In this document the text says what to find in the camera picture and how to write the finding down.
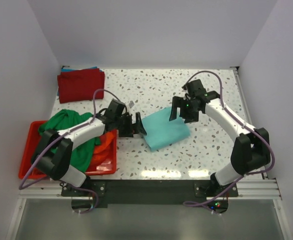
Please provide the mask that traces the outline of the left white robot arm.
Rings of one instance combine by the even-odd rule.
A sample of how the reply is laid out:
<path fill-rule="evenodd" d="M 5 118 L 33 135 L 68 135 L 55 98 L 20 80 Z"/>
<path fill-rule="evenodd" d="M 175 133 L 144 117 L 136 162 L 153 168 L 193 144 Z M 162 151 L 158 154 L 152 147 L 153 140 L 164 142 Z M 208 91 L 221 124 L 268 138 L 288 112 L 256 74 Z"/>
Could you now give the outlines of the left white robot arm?
<path fill-rule="evenodd" d="M 73 150 L 89 140 L 117 130 L 119 137 L 132 138 L 135 134 L 147 135 L 141 115 L 126 111 L 126 105 L 113 99 L 109 106 L 88 120 L 64 130 L 46 130 L 31 158 L 32 167 L 55 181 L 81 188 L 89 177 L 71 165 Z"/>

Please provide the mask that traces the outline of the teal t shirt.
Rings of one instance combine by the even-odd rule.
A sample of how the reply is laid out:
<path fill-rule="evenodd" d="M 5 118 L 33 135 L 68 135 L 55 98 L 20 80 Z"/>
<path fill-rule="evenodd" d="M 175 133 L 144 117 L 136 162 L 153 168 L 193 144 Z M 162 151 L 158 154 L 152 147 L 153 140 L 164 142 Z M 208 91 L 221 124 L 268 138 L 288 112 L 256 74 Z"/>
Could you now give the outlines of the teal t shirt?
<path fill-rule="evenodd" d="M 190 129 L 181 117 L 169 121 L 170 115 L 171 108 L 166 107 L 142 119 L 146 131 L 143 138 L 151 152 L 175 144 L 191 135 Z"/>

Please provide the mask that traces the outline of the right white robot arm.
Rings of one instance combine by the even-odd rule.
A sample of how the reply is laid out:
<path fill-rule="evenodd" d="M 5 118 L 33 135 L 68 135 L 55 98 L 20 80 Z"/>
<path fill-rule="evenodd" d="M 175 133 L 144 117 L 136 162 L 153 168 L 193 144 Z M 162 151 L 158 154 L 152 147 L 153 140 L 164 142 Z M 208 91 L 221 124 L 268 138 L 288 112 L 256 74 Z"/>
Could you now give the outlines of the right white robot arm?
<path fill-rule="evenodd" d="M 196 123 L 200 114 L 206 114 L 233 141 L 230 162 L 210 176 L 207 193 L 222 192 L 237 179 L 270 163 L 270 138 L 265 128 L 246 123 L 228 109 L 221 92 L 207 91 L 199 79 L 186 83 L 182 88 L 186 94 L 172 98 L 169 120 L 181 117 L 186 124 Z"/>

